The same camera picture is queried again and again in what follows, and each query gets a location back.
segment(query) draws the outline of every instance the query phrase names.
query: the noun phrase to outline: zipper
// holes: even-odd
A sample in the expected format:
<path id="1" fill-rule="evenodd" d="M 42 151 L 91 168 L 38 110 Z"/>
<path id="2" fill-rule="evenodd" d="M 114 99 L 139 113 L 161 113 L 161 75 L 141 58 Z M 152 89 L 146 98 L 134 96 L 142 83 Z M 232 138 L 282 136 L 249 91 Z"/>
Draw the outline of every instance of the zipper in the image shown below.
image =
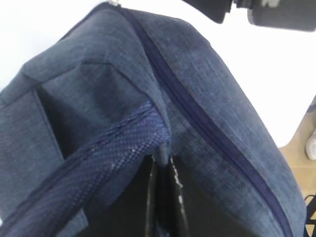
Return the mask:
<path id="1" fill-rule="evenodd" d="M 155 43 L 151 40 L 133 14 L 120 7 L 115 8 L 115 10 L 122 14 L 133 26 L 136 34 L 142 42 L 146 56 L 152 66 L 158 83 L 167 93 L 172 103 L 186 118 L 189 124 L 199 133 L 199 135 L 218 153 L 222 154 L 223 158 L 225 158 L 227 162 L 233 165 L 236 170 L 242 173 L 247 180 L 249 180 L 270 207 L 272 213 L 281 226 L 284 236 L 293 237 L 293 233 L 284 210 L 282 209 L 276 196 L 266 184 L 265 180 L 244 157 L 241 151 L 209 118 L 206 112 L 177 79 L 176 75 L 160 54 Z"/>

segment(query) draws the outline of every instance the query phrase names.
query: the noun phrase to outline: blue backpack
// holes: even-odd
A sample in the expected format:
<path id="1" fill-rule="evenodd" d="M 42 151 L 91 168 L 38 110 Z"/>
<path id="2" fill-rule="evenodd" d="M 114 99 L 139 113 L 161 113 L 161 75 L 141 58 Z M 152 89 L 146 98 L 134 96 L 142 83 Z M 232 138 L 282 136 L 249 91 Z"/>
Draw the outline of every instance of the blue backpack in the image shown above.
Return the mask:
<path id="1" fill-rule="evenodd" d="M 1 92 L 0 128 L 1 237 L 303 236 L 285 159 L 182 20 L 97 6 Z"/>

